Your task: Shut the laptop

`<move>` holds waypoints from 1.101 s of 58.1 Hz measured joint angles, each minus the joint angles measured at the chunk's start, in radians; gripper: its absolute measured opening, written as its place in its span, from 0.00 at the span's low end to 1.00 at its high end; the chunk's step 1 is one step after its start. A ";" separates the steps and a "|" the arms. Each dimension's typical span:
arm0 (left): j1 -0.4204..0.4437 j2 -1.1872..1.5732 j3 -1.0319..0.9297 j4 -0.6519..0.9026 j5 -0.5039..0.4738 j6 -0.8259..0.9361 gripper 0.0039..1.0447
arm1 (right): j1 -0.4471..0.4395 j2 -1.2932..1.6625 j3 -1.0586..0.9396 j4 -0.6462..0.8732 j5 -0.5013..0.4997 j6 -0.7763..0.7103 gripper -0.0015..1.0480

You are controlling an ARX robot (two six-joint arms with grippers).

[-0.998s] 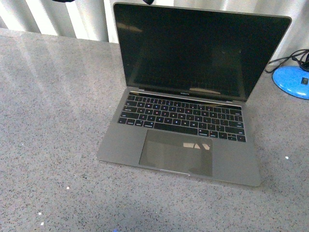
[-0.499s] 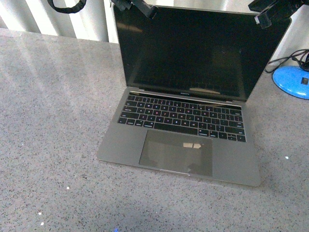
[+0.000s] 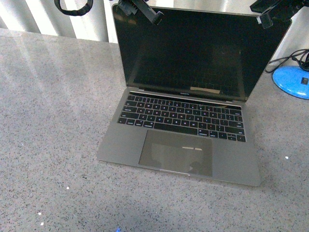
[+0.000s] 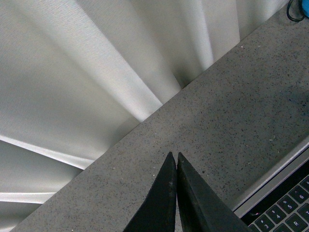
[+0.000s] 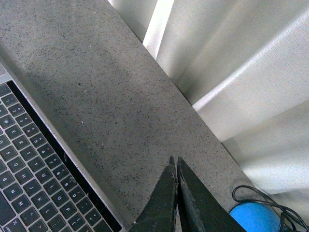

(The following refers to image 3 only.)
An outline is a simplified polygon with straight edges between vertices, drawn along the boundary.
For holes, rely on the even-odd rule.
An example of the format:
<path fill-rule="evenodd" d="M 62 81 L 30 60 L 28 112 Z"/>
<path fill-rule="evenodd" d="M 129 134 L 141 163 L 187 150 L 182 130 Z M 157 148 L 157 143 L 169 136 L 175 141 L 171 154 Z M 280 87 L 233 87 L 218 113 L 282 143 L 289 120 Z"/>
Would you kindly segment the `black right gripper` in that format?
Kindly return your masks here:
<path fill-rule="evenodd" d="M 308 7 L 307 0 L 257 0 L 250 5 L 250 10 L 259 13 L 258 24 L 264 29 L 273 26 L 273 18 L 289 19 L 302 7 Z M 118 7 L 127 15 L 140 11 L 135 5 L 135 0 L 120 0 Z"/>

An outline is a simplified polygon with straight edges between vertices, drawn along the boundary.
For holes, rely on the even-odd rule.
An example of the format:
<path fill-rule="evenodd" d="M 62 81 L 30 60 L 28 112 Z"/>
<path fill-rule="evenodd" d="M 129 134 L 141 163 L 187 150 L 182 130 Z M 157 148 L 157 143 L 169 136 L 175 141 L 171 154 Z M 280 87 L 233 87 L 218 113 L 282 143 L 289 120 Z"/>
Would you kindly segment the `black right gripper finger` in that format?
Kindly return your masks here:
<path fill-rule="evenodd" d="M 152 24 L 160 24 L 164 16 L 161 11 L 155 12 L 144 0 L 136 0 L 135 5 Z"/>

